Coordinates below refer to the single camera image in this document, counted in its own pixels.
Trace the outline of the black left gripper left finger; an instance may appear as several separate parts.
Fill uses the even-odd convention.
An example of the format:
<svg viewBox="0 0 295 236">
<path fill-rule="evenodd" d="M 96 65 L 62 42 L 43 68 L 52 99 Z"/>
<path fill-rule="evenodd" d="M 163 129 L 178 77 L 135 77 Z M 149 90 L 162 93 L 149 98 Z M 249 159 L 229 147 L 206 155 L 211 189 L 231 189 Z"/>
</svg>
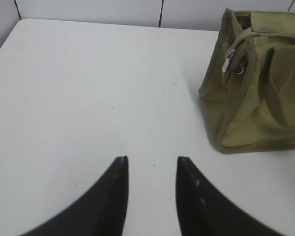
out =
<svg viewBox="0 0 295 236">
<path fill-rule="evenodd" d="M 26 235 L 120 236 L 127 206 L 128 158 L 122 156 L 78 200 Z"/>
</svg>

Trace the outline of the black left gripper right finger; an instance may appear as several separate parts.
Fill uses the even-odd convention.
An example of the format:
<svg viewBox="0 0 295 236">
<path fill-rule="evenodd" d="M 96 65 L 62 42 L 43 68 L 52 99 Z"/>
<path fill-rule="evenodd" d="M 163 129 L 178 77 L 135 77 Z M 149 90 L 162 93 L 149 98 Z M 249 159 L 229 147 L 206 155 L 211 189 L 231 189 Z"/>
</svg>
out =
<svg viewBox="0 0 295 236">
<path fill-rule="evenodd" d="M 224 196 L 188 157 L 177 159 L 177 216 L 183 236 L 277 236 Z"/>
</svg>

